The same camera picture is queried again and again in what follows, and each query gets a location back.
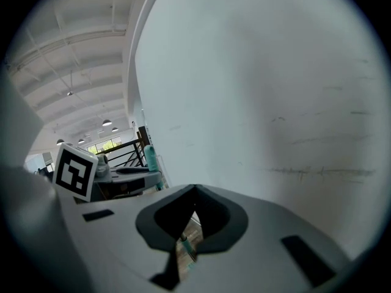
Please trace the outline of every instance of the lamp shade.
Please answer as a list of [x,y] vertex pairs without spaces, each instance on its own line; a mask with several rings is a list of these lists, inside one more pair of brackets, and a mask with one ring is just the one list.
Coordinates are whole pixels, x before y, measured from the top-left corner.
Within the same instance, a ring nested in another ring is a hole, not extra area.
[[102,123],[102,126],[109,126],[111,124],[112,124],[112,122],[110,120],[104,120]]

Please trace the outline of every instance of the black rectangular slot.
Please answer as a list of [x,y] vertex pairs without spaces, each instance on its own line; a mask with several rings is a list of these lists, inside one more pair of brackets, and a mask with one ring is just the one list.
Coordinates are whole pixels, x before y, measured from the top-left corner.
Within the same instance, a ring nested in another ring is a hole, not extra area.
[[98,212],[90,212],[88,214],[83,214],[83,217],[85,221],[91,222],[93,220],[101,219],[103,217],[110,216],[110,215],[114,215],[114,213],[110,211],[110,209],[104,209]]
[[313,287],[321,285],[335,275],[335,272],[299,236],[284,237],[281,242]]

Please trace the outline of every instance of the window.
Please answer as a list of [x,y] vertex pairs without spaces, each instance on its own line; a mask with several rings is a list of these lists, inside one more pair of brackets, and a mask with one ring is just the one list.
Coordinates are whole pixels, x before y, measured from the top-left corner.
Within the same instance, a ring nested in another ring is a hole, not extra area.
[[106,151],[111,148],[115,148],[119,145],[122,144],[121,137],[116,137],[110,140],[106,140],[100,143],[97,143],[95,145],[91,145],[90,147],[87,147],[87,151],[93,153],[93,154],[98,154],[101,153],[102,151]]

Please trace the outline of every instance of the black railing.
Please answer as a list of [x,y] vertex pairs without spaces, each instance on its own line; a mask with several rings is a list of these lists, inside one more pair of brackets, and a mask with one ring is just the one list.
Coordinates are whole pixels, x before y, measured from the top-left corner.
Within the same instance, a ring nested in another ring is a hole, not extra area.
[[123,153],[121,155],[118,155],[116,157],[109,157],[109,159],[108,159],[109,162],[113,161],[114,159],[118,159],[120,157],[125,158],[125,162],[121,162],[120,164],[117,164],[112,167],[119,167],[121,165],[133,166],[133,167],[136,167],[136,166],[144,167],[144,163],[142,161],[142,158],[144,157],[144,152],[142,151],[139,139],[121,144],[119,146],[115,146],[115,147],[108,149],[108,150],[104,150],[104,151],[100,152],[100,154],[109,154],[111,152],[115,152],[117,150],[121,150],[126,147],[130,147],[129,150],[133,148],[133,150],[126,152],[126,153]]

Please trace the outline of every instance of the wooden floor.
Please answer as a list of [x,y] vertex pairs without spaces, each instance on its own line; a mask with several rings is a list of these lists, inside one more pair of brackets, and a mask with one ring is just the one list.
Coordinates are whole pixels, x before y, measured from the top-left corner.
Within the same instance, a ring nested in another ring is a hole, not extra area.
[[[183,233],[188,237],[192,247],[197,250],[197,245],[203,240],[201,226],[198,225],[192,219],[189,221]],[[191,257],[188,255],[188,252],[182,245],[181,241],[177,242],[177,264],[178,264],[178,273],[179,279],[183,281],[191,272],[191,268],[196,262],[193,262]]]

